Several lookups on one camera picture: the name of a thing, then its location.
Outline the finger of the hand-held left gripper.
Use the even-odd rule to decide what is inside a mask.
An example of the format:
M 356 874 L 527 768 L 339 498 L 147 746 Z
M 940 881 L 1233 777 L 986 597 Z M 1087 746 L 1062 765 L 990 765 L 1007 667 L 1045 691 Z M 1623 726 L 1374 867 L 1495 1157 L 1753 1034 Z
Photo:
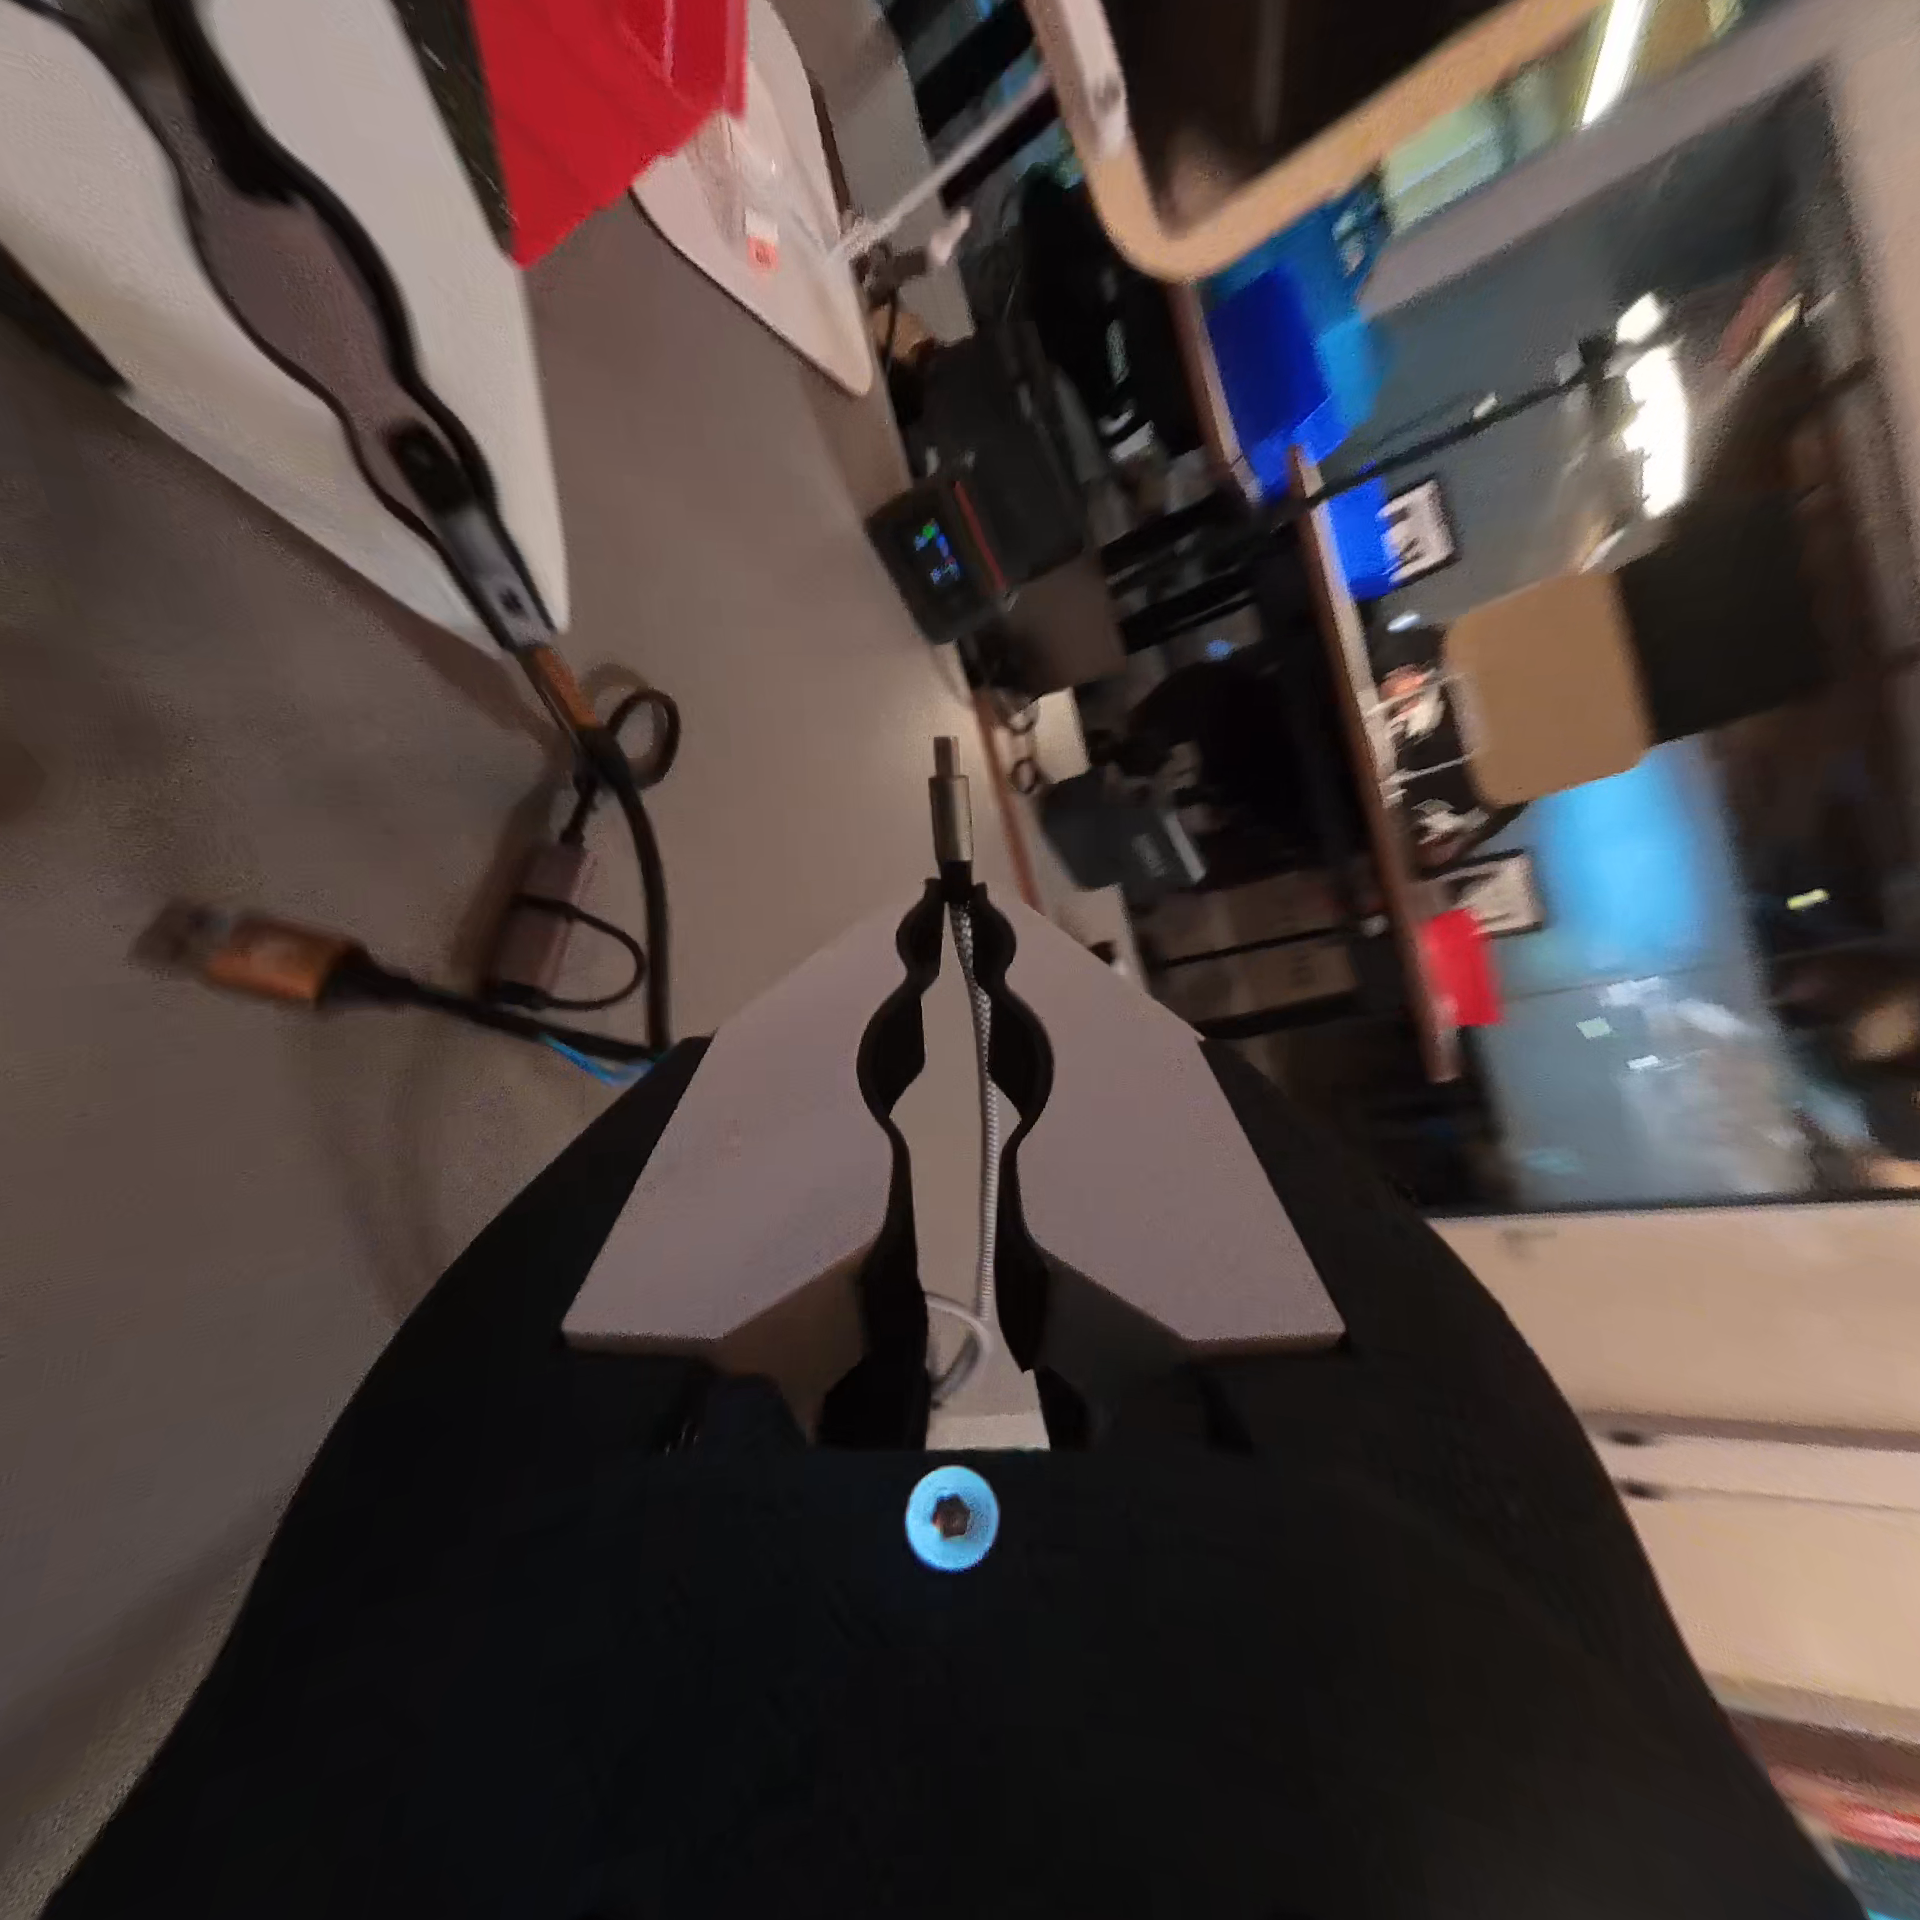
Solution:
M 492 472 L 500 516 L 561 633 L 570 558 L 522 274 L 497 250 L 423 74 L 383 2 L 169 4 L 197 105 L 250 144 L 292 258 L 314 274 L 275 350 L 342 421 L 386 508 L 434 545 L 383 449 L 429 419 Z
M 133 413 L 402 608 L 492 648 L 446 565 L 377 504 L 335 413 L 229 310 L 177 166 L 108 66 L 23 4 L 2 25 L 2 240 Z

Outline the white cabinet unit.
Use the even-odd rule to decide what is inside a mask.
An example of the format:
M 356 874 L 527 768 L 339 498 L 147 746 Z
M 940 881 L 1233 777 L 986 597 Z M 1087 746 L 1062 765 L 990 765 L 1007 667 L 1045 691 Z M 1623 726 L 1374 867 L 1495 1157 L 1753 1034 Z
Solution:
M 1916 1197 L 1445 1216 L 1747 1712 L 1916 1739 Z

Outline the red card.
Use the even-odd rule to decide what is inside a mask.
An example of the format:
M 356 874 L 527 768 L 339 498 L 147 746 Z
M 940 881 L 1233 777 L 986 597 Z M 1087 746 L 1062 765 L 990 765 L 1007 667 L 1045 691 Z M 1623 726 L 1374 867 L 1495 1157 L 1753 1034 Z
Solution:
M 1469 908 L 1454 906 L 1420 925 L 1423 986 L 1435 1020 L 1449 1032 L 1505 1021 L 1493 937 Z

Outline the glass partition window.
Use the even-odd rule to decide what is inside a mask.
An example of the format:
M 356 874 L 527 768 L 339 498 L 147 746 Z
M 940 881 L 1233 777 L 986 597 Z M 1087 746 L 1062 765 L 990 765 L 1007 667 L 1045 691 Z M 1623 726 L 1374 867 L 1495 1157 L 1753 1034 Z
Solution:
M 1854 1202 L 1916 1185 L 1916 510 L 1819 72 L 1377 322 L 1348 456 L 1437 473 L 1458 560 L 1379 673 L 1612 571 L 1652 748 L 1513 806 L 1550 921 L 1493 940 L 1454 1212 Z

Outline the grey usb hub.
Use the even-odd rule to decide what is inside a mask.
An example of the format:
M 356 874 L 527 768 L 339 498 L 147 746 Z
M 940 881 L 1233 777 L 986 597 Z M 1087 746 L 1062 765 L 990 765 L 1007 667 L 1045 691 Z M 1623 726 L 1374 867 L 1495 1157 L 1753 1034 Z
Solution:
M 593 853 L 575 835 L 531 853 L 500 910 L 483 966 L 483 996 L 516 1014 L 601 1014 L 633 1000 L 649 965 L 641 941 L 590 912 Z M 578 993 L 570 962 L 619 960 L 621 971 Z

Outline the black charger with display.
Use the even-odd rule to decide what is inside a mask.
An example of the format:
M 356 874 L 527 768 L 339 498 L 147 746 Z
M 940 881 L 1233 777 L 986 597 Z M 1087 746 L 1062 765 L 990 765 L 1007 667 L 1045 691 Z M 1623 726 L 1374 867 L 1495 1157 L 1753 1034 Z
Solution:
M 1069 488 L 978 459 L 924 475 L 869 512 L 861 528 L 930 644 L 1001 627 L 1022 589 L 1081 555 L 1087 540 Z

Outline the white plastic bag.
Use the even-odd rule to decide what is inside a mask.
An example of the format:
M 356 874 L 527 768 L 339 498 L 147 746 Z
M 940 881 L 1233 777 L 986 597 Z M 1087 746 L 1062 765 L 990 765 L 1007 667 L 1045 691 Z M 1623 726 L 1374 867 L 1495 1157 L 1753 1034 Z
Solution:
M 772 4 L 748 4 L 742 107 L 658 157 L 631 200 L 658 235 L 835 389 L 873 389 L 869 309 L 844 232 L 825 122 Z

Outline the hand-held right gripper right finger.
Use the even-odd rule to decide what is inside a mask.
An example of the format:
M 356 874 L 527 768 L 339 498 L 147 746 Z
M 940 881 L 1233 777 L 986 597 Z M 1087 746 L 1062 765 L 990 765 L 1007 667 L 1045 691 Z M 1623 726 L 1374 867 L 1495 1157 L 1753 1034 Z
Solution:
M 1188 1365 L 1333 1354 L 1346 1325 L 1196 1032 L 986 886 L 971 995 L 980 1372 L 957 1450 L 1071 1450 Z

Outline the cardboard box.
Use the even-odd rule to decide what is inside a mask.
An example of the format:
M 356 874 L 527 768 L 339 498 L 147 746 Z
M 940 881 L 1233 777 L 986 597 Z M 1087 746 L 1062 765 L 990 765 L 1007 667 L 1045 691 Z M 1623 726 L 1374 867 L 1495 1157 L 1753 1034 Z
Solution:
M 1025 584 L 998 638 L 996 683 L 1026 700 L 1123 675 L 1126 649 L 1106 574 L 1079 555 Z

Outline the black power adapter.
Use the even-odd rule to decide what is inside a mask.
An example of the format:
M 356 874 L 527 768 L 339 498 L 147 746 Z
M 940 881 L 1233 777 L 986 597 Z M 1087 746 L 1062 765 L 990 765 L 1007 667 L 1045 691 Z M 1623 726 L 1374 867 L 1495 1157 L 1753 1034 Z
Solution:
M 1157 790 L 1109 765 L 1045 784 L 1039 827 L 1079 889 L 1118 889 L 1134 908 L 1188 893 L 1210 876 Z

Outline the blue storage bin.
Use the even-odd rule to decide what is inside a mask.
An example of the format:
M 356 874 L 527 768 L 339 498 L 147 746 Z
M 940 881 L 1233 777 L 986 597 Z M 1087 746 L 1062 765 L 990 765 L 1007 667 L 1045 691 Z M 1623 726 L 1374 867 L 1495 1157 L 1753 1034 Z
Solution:
M 1398 523 L 1388 505 L 1388 483 L 1372 475 L 1329 496 L 1329 528 L 1348 595 L 1379 601 L 1398 588 Z
M 1367 425 L 1382 380 L 1361 288 L 1388 237 L 1372 182 L 1305 216 L 1203 283 L 1203 314 L 1254 496 L 1289 488 L 1289 456 L 1323 467 Z

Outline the dark grey usb adapter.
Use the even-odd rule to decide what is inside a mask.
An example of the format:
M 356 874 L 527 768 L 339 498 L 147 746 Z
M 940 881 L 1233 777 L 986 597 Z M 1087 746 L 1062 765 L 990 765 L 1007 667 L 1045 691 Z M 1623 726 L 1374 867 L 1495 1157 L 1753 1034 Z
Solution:
M 511 656 L 555 641 L 561 630 L 500 516 L 486 462 L 429 419 L 390 422 L 382 442 L 401 491 L 486 636 Z

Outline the red box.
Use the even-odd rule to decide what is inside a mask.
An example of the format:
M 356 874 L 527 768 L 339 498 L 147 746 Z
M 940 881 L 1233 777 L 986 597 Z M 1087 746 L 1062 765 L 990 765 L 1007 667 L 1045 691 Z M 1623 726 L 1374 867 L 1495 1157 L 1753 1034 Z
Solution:
M 510 258 L 533 267 L 748 101 L 745 2 L 470 2 Z

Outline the black panel with plywood rim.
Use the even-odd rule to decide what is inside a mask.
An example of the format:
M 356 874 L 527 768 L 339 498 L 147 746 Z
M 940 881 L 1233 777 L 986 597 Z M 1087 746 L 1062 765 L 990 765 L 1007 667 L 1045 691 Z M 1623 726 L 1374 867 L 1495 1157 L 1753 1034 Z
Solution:
M 1029 2 L 1102 232 L 1163 283 L 1215 277 L 1598 2 Z

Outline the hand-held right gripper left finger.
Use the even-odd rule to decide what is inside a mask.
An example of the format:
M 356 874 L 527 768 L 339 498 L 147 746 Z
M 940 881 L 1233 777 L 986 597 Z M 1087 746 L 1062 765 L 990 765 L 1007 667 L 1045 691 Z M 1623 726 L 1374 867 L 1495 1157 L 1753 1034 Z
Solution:
M 841 1450 L 930 1414 L 909 1142 L 945 962 L 937 881 L 715 1029 L 563 1321 L 570 1347 L 779 1388 Z

